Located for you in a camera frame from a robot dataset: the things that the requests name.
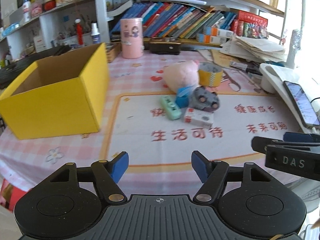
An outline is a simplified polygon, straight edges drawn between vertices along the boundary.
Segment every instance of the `stack of papers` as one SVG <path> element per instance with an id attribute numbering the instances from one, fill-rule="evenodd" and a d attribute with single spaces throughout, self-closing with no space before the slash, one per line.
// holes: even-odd
<path id="1" fill-rule="evenodd" d="M 264 63 L 266 61 L 281 62 L 287 60 L 283 46 L 266 39 L 234 37 L 225 44 L 221 53 L 249 61 Z"/>

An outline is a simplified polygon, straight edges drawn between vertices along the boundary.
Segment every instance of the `pink cylindrical container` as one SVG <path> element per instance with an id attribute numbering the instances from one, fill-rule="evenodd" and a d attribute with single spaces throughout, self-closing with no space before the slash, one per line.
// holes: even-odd
<path id="1" fill-rule="evenodd" d="M 142 18 L 120 20 L 122 57 L 138 58 L 143 55 Z"/>

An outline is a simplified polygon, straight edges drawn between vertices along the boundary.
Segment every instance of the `metal screw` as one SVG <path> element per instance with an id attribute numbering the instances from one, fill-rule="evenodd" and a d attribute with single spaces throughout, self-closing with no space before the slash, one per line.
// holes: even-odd
<path id="1" fill-rule="evenodd" d="M 113 202 L 119 202 L 124 200 L 124 196 L 121 194 L 112 194 L 109 196 L 109 200 L 113 201 Z"/>
<path id="2" fill-rule="evenodd" d="M 198 196 L 196 196 L 196 199 L 201 202 L 208 202 L 212 199 L 212 197 L 208 194 L 199 194 Z"/>

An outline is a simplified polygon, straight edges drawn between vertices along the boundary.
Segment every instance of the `gray plush toy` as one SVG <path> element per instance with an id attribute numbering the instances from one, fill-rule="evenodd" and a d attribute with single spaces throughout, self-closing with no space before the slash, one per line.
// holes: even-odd
<path id="1" fill-rule="evenodd" d="M 191 94 L 189 107 L 212 113 L 220 107 L 220 101 L 216 92 L 209 92 L 201 86 Z"/>

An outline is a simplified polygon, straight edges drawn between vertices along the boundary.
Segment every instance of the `white tray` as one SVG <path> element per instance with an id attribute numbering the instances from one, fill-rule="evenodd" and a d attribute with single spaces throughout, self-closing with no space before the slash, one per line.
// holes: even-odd
<path id="1" fill-rule="evenodd" d="M 302 131 L 304 133 L 320 133 L 320 129 L 304 127 L 298 112 L 296 111 L 290 97 L 287 94 L 287 91 L 283 87 L 284 81 L 297 83 L 302 87 L 307 97 L 311 101 L 314 98 L 320 97 L 320 86 L 316 83 L 316 81 L 313 80 L 311 76 L 300 76 L 292 69 L 265 63 L 260 64 L 260 71 L 290 108 Z M 315 100 L 312 103 L 312 106 L 314 110 L 320 114 L 319 100 Z"/>

